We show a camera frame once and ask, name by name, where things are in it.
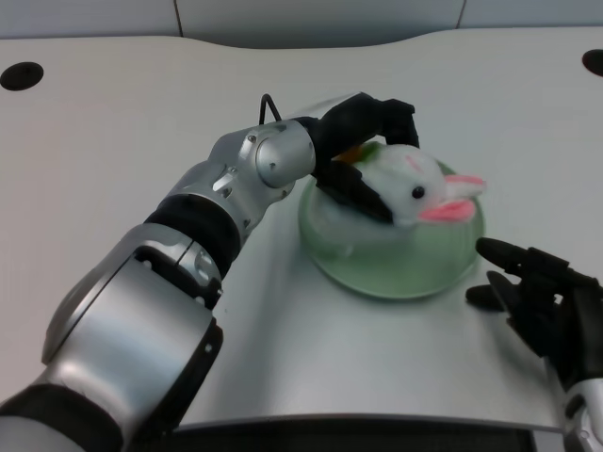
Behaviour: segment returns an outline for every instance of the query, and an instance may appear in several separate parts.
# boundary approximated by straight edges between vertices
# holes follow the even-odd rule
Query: white table
[[[240,50],[176,38],[0,41],[0,399],[41,371],[65,293],[221,135],[363,90],[416,106],[424,150],[483,176],[490,236],[603,276],[603,28],[463,30],[357,49]],[[300,249],[294,193],[270,208],[215,310],[220,356],[185,424],[304,414],[557,428],[541,362],[500,316],[464,304],[479,269],[418,302],[364,299]]]

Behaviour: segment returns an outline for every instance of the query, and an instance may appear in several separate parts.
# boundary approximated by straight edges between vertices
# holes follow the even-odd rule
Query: black circular hole
[[[589,50],[582,56],[582,64],[591,73],[603,77],[603,50]]]
[[[44,69],[38,63],[17,63],[0,75],[0,86],[9,91],[22,91],[37,85],[43,76]]]
[[[425,196],[425,188],[423,188],[422,186],[416,186],[413,189],[413,198],[415,198],[416,200],[420,200],[424,196]]]

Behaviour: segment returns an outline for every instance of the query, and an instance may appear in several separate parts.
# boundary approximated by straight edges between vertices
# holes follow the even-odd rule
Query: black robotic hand
[[[333,158],[376,136],[385,137],[387,144],[418,148],[414,113],[415,108],[404,102],[382,102],[360,93],[333,107],[320,120],[296,118],[315,145],[317,162],[312,175],[317,187],[339,203],[391,223],[391,211],[379,194],[362,181],[362,173]]]
[[[535,248],[481,238],[476,249],[521,282],[512,284],[489,271],[490,284],[467,290],[467,302],[506,311],[509,325],[525,344],[550,360],[565,391],[581,381],[603,378],[603,288],[597,279]]]

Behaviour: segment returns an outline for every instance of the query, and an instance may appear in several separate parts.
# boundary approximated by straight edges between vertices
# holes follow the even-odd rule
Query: plush rabbit
[[[363,181],[392,211],[394,224],[369,218],[314,189],[308,221],[328,248],[349,255],[356,245],[400,241],[420,222],[473,218],[475,204],[470,198],[485,189],[481,178],[445,176],[434,158],[412,146],[374,145],[371,156],[355,165],[363,173]]]

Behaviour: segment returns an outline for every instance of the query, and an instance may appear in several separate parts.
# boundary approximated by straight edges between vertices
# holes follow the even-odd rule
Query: black base
[[[131,452],[534,452],[528,430],[384,419],[295,419],[173,433]]]

